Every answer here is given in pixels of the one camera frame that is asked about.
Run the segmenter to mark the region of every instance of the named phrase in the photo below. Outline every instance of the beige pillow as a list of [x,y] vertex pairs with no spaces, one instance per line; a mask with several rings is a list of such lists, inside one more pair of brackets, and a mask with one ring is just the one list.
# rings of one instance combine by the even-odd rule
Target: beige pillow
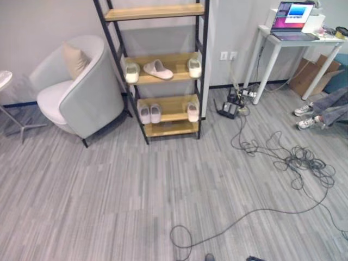
[[63,57],[69,74],[75,80],[87,67],[90,59],[87,55],[66,42],[63,42]]

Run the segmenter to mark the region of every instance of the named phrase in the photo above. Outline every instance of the jeans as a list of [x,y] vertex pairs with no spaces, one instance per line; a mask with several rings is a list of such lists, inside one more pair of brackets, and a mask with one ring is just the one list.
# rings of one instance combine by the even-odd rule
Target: jeans
[[348,120],[348,86],[341,88],[313,103],[313,110],[321,115],[325,125]]

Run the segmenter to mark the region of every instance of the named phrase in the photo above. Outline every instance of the white wall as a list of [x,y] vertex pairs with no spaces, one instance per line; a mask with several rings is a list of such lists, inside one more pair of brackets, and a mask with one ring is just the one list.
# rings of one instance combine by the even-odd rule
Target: white wall
[[[264,24],[270,8],[278,8],[280,0],[220,0],[219,15],[216,21],[216,40],[212,57],[212,77],[210,85],[230,84],[231,74],[238,83],[243,83],[248,64],[256,41],[257,25]],[[347,0],[322,0],[325,23],[329,26],[348,27]],[[348,44],[341,50],[347,52]],[[235,61],[220,61],[220,52],[237,51]],[[283,48],[279,54],[275,67],[269,80],[288,79],[290,70],[294,64],[294,56],[299,53],[299,48]],[[306,58],[316,60],[320,53],[328,54],[329,48],[310,49]],[[260,60],[258,78],[255,71],[251,81],[260,81],[272,52],[272,45],[265,46]]]
[[93,1],[0,0],[0,70],[14,73],[0,103],[35,100],[28,75],[62,41],[82,34],[103,36]]
[[[192,3],[193,0],[114,0],[114,6]],[[210,85],[244,81],[248,61],[256,40],[258,24],[264,24],[269,8],[277,8],[280,0],[210,0],[209,35],[205,91]],[[330,26],[346,26],[348,1],[323,0],[324,13]],[[28,75],[62,41],[82,34],[104,37],[92,0],[0,0],[0,70],[14,73],[12,88],[0,95],[0,104],[35,100]],[[120,22],[128,54],[147,55],[190,52],[194,49],[194,18],[164,18]],[[238,51],[237,60],[219,61],[221,51]],[[260,61],[260,80],[267,65],[271,46],[267,45]],[[294,52],[282,50],[271,74],[271,80],[286,79],[293,64]],[[192,82],[141,86],[144,97],[190,93]],[[206,100],[203,103],[205,116]]]
[[[116,8],[168,4],[166,0],[113,2]],[[171,0],[171,4],[191,2]],[[0,70],[14,73],[12,87],[0,95],[1,104],[35,100],[28,75],[62,41],[82,34],[105,38],[92,0],[0,0],[0,6]],[[120,28],[130,56],[194,50],[193,17],[120,22]],[[184,94],[192,90],[192,82],[140,88],[144,97]]]

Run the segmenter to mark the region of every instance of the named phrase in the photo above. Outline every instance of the wall socket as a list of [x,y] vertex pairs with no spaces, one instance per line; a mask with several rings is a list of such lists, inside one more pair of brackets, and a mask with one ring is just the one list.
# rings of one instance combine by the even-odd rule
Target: wall socket
[[228,52],[221,52],[220,61],[227,61]]
[[229,54],[229,60],[230,60],[230,61],[236,60],[237,54],[238,54],[238,52],[231,52],[231,53]]

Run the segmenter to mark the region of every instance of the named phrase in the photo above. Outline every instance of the white sneaker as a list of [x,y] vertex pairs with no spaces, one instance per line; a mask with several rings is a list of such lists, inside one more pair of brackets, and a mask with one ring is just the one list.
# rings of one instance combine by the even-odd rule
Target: white sneaker
[[316,116],[316,117],[311,117],[311,118],[305,119],[303,121],[299,121],[296,123],[296,126],[299,130],[303,130],[303,129],[307,129],[311,126],[314,126],[319,122],[320,122],[319,116]]
[[173,78],[173,72],[165,68],[159,59],[152,61],[151,63],[145,64],[144,71],[147,74],[150,74],[163,80],[169,80]]
[[142,124],[149,124],[151,122],[150,109],[147,105],[138,107],[138,112],[139,112],[140,121]]
[[151,105],[151,123],[159,123],[161,121],[161,107],[158,104]]
[[136,63],[126,64],[126,82],[134,84],[139,80],[140,67]]
[[301,117],[302,115],[310,115],[313,113],[314,113],[313,102],[294,110],[294,114],[298,117]]
[[191,58],[187,62],[187,67],[189,69],[189,74],[191,78],[193,79],[200,78],[200,76],[202,75],[202,65],[197,58]]
[[187,115],[189,118],[189,122],[197,122],[200,115],[198,106],[192,102],[189,102],[187,104]]

